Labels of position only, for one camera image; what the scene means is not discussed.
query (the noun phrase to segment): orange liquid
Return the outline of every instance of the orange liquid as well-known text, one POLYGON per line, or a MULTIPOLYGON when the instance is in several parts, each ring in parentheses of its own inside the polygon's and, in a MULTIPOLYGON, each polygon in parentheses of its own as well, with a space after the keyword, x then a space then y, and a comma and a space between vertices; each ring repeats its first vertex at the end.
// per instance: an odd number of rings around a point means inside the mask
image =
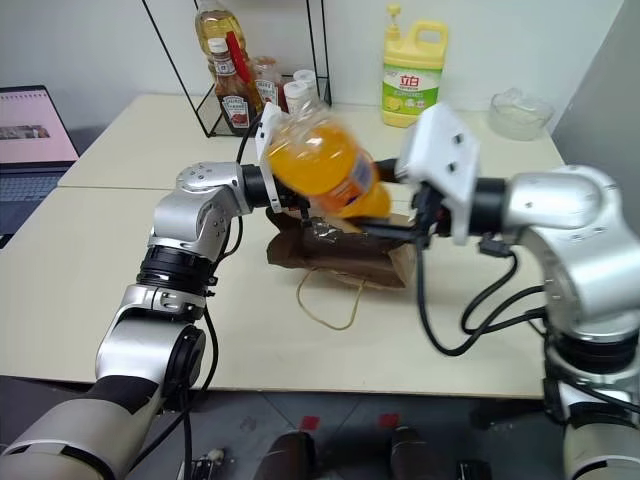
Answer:
POLYGON ((347 130, 330 121, 320 122, 302 135, 295 130, 295 123, 289 128, 285 127, 276 135, 269 149, 271 168, 280 181, 302 195, 321 199, 348 181, 356 162, 362 162, 364 158, 373 175, 369 190, 339 206, 335 201, 331 202, 331 209, 325 203, 320 203, 328 213, 343 218, 389 216, 389 194, 379 182, 378 172, 370 157, 347 130))

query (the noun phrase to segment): bottle label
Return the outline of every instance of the bottle label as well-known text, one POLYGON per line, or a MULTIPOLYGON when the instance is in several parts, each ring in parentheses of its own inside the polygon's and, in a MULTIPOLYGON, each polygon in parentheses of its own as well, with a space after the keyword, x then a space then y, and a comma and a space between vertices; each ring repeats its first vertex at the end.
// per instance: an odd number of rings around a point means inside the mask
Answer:
POLYGON ((274 105, 278 105, 278 86, 271 80, 256 80, 256 87, 260 92, 260 98, 263 103, 271 102, 274 105))
POLYGON ((349 176, 337 187, 311 199, 326 212, 339 212, 371 190, 375 179, 374 168, 369 154, 360 150, 349 176))
POLYGON ((222 99, 222 106, 234 128, 249 126, 249 104, 244 98, 229 95, 222 99))
POLYGON ((419 115, 438 100, 442 69, 402 68, 384 65, 382 109, 419 115))

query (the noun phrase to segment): yellow detergent bottle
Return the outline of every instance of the yellow detergent bottle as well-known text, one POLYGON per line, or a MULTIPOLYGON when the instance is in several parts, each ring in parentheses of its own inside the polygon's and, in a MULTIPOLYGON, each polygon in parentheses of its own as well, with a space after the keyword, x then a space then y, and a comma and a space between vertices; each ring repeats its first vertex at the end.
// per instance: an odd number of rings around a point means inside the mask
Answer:
POLYGON ((448 29, 443 23, 419 20, 402 37, 396 24, 400 6, 389 5, 387 11, 391 25, 384 39, 382 119, 387 125, 408 127, 438 99, 448 29), (439 34, 439 40, 421 40, 424 32, 439 34))

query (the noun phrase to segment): table surface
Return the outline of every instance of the table surface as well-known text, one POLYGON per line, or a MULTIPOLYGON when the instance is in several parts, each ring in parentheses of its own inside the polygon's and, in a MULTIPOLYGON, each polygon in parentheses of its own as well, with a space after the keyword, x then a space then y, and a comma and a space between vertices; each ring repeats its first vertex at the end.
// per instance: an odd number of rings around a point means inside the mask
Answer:
MULTIPOLYGON (((407 130, 384 125, 378 107, 339 104, 332 110, 375 159, 400 154, 407 130)), ((481 142, 483 176, 511 177, 562 162, 547 134, 531 142, 509 140, 489 128, 486 112, 459 114, 481 142)), ((206 138, 185 97, 143 95, 89 147, 59 185, 171 190, 183 168, 203 161, 233 161, 239 144, 235 137, 206 138)), ((249 147, 243 163, 256 163, 255 147, 249 147)), ((394 199, 410 199, 405 186, 390 189, 394 199)))
MULTIPOLYGON (((382 125, 378 109, 334 109, 374 157, 400 151, 406 131, 382 125)), ((483 113, 461 115, 481 141, 484 175, 561 164, 548 135, 510 141, 489 130, 483 113)), ((0 251, 0 374, 94 381, 96 350, 135 280, 154 206, 185 165, 233 159, 237 145, 236 138, 204 137, 183 97, 133 102, 63 177, 65 188, 52 192, 0 251)), ((253 148, 246 154, 255 162, 253 148)), ((407 212, 408 189, 396 186, 392 193, 394 210, 407 212)), ((481 338, 462 357, 444 357, 422 332, 413 288, 366 289, 347 331, 313 322, 295 299, 304 272, 267 264, 265 249, 275 233, 263 213, 247 216, 240 250, 220 266, 209 300, 221 346, 214 388, 541 396, 542 345, 532 330, 519 325, 481 338)), ((535 261, 527 252, 521 257, 517 276, 479 316, 539 283, 535 261)), ((444 343, 463 340, 458 319, 465 305, 507 267, 505 260, 478 255, 473 245, 434 242, 426 255, 427 295, 444 343)), ((355 288, 318 273, 303 296, 311 310, 338 324, 349 316, 355 288)), ((538 302, 527 299, 506 315, 538 302)))

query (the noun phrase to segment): person's foot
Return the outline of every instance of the person's foot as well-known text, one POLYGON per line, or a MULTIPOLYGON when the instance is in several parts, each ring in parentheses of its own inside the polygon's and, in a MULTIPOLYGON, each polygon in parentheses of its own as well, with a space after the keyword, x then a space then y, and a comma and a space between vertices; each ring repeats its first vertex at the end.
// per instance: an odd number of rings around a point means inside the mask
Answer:
POLYGON ((442 480, 439 462, 418 432, 398 427, 391 437, 393 480, 442 480))
POLYGON ((313 439, 304 432, 287 433, 273 442, 253 480, 308 480, 314 462, 313 439))

